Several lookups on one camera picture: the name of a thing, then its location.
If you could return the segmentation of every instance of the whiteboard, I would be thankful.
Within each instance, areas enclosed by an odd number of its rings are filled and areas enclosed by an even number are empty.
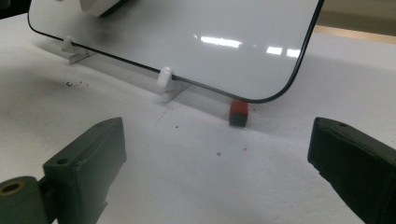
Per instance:
[[[251,103],[294,80],[323,0],[129,0],[103,18],[33,0],[31,28]]]

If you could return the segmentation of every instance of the glossy white surface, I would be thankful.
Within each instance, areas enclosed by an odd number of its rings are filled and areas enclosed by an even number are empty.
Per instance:
[[[75,0],[33,0],[38,32],[250,100],[290,80],[318,0],[130,0],[106,18]]]

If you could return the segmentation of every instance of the white plastic stand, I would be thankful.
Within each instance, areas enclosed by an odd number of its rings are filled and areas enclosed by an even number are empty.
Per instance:
[[[163,96],[163,102],[169,103],[181,92],[186,90],[190,84],[172,79],[172,69],[165,67],[158,76],[157,86]]]
[[[72,38],[69,35],[64,39],[64,42],[62,43],[62,51],[67,53],[74,53],[72,56],[69,57],[70,64],[77,63],[95,54],[87,49],[73,46]]]

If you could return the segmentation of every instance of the white table surface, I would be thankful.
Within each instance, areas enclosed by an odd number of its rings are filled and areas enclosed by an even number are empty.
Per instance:
[[[162,104],[154,73],[101,55],[69,65],[26,15],[0,30],[0,181],[41,178],[93,124],[123,118],[128,161],[98,223],[362,223],[306,160],[314,118],[396,147],[394,45],[313,35],[290,90],[238,129],[227,97],[190,87]]]

